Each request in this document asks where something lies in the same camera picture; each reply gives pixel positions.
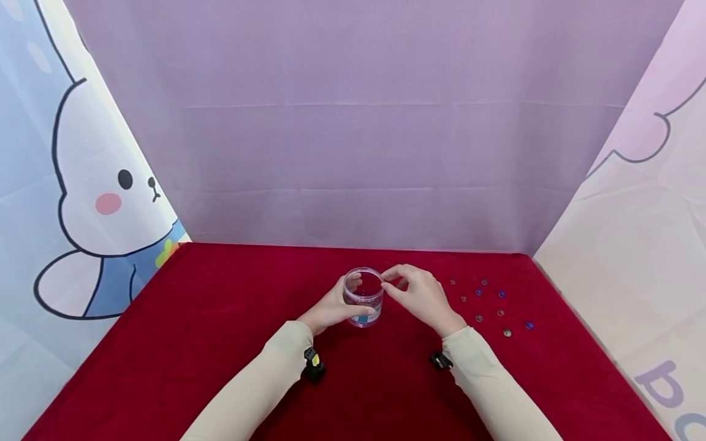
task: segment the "long sleeve shirt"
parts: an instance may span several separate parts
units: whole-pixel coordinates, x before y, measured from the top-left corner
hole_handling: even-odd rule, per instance
[[[306,367],[311,330],[286,322],[260,355],[203,409],[181,441],[245,441]],[[549,420],[471,327],[443,339],[456,384],[471,399],[495,441],[561,441]]]

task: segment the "hand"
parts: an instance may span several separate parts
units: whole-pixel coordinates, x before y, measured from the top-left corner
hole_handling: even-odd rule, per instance
[[[348,289],[355,292],[362,284],[360,274],[354,274],[348,280]],[[331,290],[318,301],[318,303],[306,311],[303,316],[297,319],[309,327],[313,335],[319,335],[327,327],[341,323],[343,320],[357,317],[359,315],[373,315],[375,309],[368,306],[347,305],[343,301],[343,286],[345,276],[341,276]]]
[[[431,326],[441,338],[468,326],[448,304],[441,284],[429,271],[411,265],[395,265],[383,274],[383,289],[412,315]],[[401,277],[393,286],[389,283]]]

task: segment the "clear plastic jar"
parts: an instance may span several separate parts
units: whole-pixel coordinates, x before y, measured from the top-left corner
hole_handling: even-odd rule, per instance
[[[349,305],[370,306],[375,309],[373,315],[360,315],[348,321],[357,327],[368,327],[375,324],[383,307],[383,288],[380,286],[383,278],[372,268],[360,267],[350,270],[345,277],[343,300]]]

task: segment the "purple cloth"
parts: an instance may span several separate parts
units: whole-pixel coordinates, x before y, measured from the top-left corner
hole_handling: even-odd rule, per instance
[[[194,240],[519,250],[681,0],[66,0]]]

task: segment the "pink cheek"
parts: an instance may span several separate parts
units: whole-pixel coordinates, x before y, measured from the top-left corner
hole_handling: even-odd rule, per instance
[[[95,200],[95,209],[101,215],[112,215],[116,211],[120,210],[120,205],[123,201],[120,200],[120,196],[115,193],[103,193],[98,196]]]

